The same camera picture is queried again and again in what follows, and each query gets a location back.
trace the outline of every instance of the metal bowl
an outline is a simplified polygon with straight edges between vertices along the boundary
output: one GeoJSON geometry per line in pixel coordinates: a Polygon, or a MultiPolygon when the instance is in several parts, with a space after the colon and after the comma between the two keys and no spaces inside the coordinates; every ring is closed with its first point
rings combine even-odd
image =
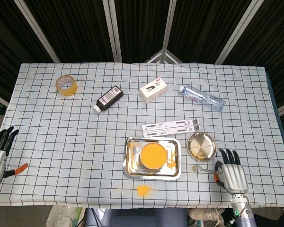
{"type": "Polygon", "coordinates": [[[186,147],[189,154],[198,161],[208,161],[217,152],[216,142],[210,135],[204,132],[197,132],[191,135],[186,147]]]}

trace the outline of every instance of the small white box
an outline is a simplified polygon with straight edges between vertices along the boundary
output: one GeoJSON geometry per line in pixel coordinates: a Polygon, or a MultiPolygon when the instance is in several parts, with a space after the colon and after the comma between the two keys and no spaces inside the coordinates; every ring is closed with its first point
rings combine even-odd
{"type": "Polygon", "coordinates": [[[164,83],[161,77],[155,79],[149,84],[140,88],[140,95],[145,102],[150,102],[154,100],[156,97],[166,92],[167,85],[164,83]]]}

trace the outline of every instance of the white bottle cap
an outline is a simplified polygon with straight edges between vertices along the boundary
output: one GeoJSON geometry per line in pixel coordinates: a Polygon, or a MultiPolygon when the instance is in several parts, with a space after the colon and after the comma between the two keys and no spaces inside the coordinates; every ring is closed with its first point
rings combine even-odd
{"type": "Polygon", "coordinates": [[[94,106],[94,109],[96,110],[97,113],[101,112],[100,108],[97,105],[94,106]]]}
{"type": "Polygon", "coordinates": [[[179,92],[182,92],[184,89],[183,85],[181,85],[181,87],[179,88],[179,92]]]}

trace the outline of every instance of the orange bowl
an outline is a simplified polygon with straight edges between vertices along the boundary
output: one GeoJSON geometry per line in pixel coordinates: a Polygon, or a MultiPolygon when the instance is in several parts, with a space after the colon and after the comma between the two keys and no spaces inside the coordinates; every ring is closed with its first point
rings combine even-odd
{"type": "Polygon", "coordinates": [[[146,144],[141,151],[140,160],[142,164],[148,169],[159,169],[167,159],[167,152],[165,148],[156,142],[146,144]]]}

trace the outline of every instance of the plastic bottle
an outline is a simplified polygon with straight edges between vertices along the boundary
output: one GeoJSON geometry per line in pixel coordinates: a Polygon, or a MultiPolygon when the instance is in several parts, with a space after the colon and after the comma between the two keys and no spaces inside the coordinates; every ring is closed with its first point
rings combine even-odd
{"type": "Polygon", "coordinates": [[[102,110],[107,110],[122,96],[123,91],[117,86],[113,86],[100,99],[97,100],[97,104],[94,106],[94,109],[97,111],[97,113],[100,113],[102,110]]]}
{"type": "Polygon", "coordinates": [[[198,103],[210,105],[212,109],[221,111],[225,105],[225,100],[212,96],[204,91],[201,91],[191,86],[181,86],[179,92],[182,93],[183,97],[192,99],[198,103]]]}

